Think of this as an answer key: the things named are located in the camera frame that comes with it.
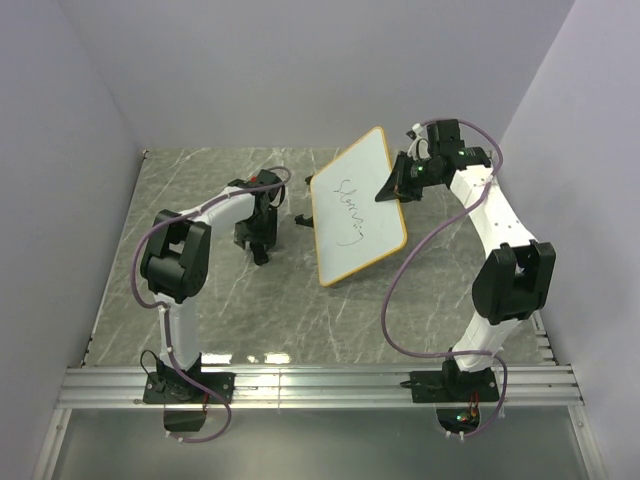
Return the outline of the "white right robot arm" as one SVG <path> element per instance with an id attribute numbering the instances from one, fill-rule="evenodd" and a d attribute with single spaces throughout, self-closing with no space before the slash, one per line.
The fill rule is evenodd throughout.
<path id="1" fill-rule="evenodd" d="M 443 184 L 444 175 L 450 173 L 448 188 L 463 206 L 462 211 L 438 225 L 411 250 L 393 277 L 380 315 L 383 336 L 393 349 L 414 358 L 444 360 L 441 386 L 455 400 L 464 399 L 475 390 L 475 374 L 490 368 L 510 333 L 545 305 L 555 266 L 552 244 L 535 238 L 501 190 L 497 174 L 503 161 L 503 154 L 498 153 L 495 161 L 446 169 L 442 157 L 416 160 L 401 152 L 381 191 L 386 195 L 408 187 L 420 192 L 426 186 Z M 463 336 L 449 351 L 411 352 L 393 341 L 388 332 L 386 313 L 391 295 L 410 262 L 427 243 L 466 217 L 484 251 L 484 263 L 472 284 L 474 313 Z"/>

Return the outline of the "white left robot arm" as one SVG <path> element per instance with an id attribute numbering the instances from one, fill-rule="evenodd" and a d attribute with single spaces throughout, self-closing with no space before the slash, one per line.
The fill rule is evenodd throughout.
<path id="1" fill-rule="evenodd" d="M 234 243 L 249 249 L 256 265 L 269 262 L 268 251 L 277 238 L 277 209 L 284 200 L 283 186 L 245 190 L 227 187 L 216 198 L 184 212 L 161 211 L 134 254 L 134 265 L 152 292 L 154 301 L 140 305 L 159 310 L 162 347 L 160 362 L 173 369 L 166 388 L 180 402 L 196 399 L 201 375 L 192 367 L 201 360 L 196 325 L 195 297 L 204 287 L 209 269 L 211 240 L 234 232 Z"/>

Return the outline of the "yellow framed whiteboard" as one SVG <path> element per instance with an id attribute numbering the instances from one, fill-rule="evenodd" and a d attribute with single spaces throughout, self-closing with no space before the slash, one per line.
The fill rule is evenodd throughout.
<path id="1" fill-rule="evenodd" d="M 313 175 L 312 219 L 322 286 L 332 286 L 406 246 L 399 201 L 375 200 L 391 171 L 385 132 L 376 126 Z"/>

